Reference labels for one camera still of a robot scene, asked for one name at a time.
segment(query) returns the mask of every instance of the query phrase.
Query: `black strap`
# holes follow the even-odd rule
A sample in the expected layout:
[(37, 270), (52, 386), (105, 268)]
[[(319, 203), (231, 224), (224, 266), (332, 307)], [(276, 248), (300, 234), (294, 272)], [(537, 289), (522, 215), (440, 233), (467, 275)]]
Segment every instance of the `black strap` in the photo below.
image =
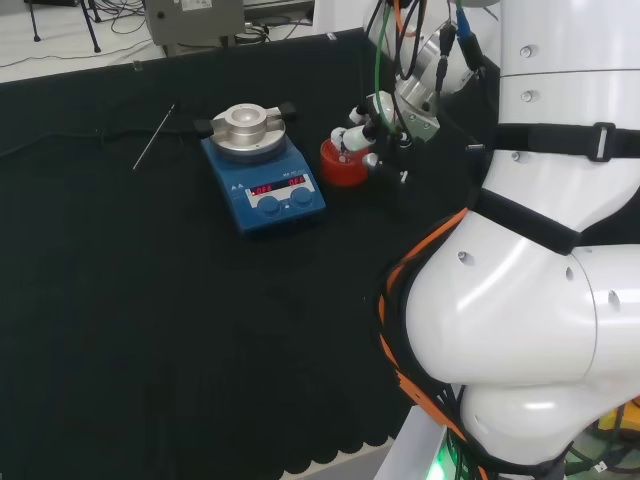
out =
[(585, 156), (592, 162), (612, 158), (640, 158), (640, 131), (617, 128), (613, 123), (582, 125), (498, 125), (491, 150)]
[(472, 196), (469, 209), (560, 255), (580, 245), (580, 232), (484, 188)]

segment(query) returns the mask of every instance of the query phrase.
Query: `tripod leg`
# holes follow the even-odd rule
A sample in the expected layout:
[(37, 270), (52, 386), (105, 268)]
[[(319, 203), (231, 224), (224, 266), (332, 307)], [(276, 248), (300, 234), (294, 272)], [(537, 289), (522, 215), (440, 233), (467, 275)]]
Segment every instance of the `tripod leg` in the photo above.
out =
[(98, 9), (96, 8), (96, 0), (89, 0), (89, 8), (93, 10), (93, 14), (96, 18), (96, 23), (100, 23), (102, 19), (100, 15), (98, 15)]
[(89, 33), (91, 34), (91, 40), (93, 40), (93, 51), (96, 53), (100, 53), (100, 47), (98, 46), (98, 41), (96, 40), (96, 34), (93, 31), (93, 26), (91, 25), (91, 18), (89, 17), (89, 12), (87, 11), (87, 4), (84, 3), (84, 0), (80, 0), (80, 5), (82, 6), (82, 13), (84, 13), (84, 19), (87, 21), (87, 27), (89, 27)]
[(29, 11), (31, 12), (31, 23), (33, 23), (33, 41), (39, 42), (38, 29), (36, 28), (36, 16), (33, 14), (33, 2), (29, 0)]

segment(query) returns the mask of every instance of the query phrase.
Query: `blue cable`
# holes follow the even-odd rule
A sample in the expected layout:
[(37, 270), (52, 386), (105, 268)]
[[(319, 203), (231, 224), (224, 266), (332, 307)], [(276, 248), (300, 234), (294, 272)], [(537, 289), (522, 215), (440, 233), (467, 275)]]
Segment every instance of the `blue cable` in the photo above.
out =
[(465, 38), (470, 37), (471, 26), (469, 25), (469, 20), (467, 20), (467, 16), (462, 8), (458, 8), (456, 10), (456, 19), (458, 21), (458, 38), (460, 40), (464, 40)]

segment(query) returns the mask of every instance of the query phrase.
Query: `red digital display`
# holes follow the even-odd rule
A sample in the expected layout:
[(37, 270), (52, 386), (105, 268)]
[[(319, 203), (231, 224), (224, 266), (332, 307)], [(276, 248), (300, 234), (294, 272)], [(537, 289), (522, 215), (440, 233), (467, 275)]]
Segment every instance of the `red digital display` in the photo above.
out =
[(306, 180), (303, 176), (291, 177), (285, 180), (280, 180), (274, 183), (268, 183), (266, 185), (260, 185), (259, 187), (250, 188), (249, 191), (254, 197), (257, 195), (264, 195), (265, 193), (273, 192), (274, 190), (280, 190), (287, 187), (295, 187), (305, 183)]

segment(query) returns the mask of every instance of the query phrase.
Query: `black cloth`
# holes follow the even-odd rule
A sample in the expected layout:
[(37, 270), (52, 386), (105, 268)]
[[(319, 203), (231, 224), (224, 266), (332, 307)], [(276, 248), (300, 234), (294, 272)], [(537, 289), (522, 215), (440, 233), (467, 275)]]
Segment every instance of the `black cloth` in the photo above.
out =
[[(324, 183), (321, 142), (372, 91), (365, 45), (349, 32), (0, 85), (0, 151), (47, 132), (152, 131), (176, 100), (168, 129), (292, 101), (288, 133), (327, 202), (241, 238), (187, 137), (160, 136), (136, 173), (150, 133), (0, 159), (4, 478), (273, 479), (399, 430), (409, 403), (371, 339), (371, 294), (464, 206), (482, 159), (443, 129), (403, 160), (402, 190)], [(491, 137), (475, 85), (447, 107)], [(612, 225), (639, 240), (637, 221)]]

